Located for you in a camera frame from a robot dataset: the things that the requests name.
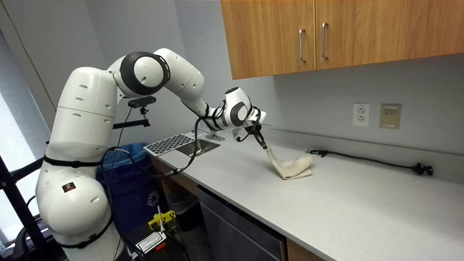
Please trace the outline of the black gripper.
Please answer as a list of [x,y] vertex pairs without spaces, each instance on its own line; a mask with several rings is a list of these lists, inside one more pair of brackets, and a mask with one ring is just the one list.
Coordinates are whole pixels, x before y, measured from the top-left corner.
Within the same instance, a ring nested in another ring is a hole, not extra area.
[[245,131],[255,138],[255,141],[262,147],[262,149],[267,149],[267,142],[261,133],[261,125],[252,123],[251,126],[246,126]]

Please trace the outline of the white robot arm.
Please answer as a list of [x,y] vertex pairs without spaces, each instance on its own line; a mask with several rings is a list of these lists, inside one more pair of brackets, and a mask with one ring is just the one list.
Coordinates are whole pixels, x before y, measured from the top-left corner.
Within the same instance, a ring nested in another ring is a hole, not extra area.
[[123,261],[123,239],[95,178],[120,100],[166,89],[211,131],[238,131],[265,119],[239,87],[227,90],[220,106],[209,106],[203,84],[203,74],[168,48],[130,52],[106,70],[71,71],[35,189],[39,215],[68,261]]

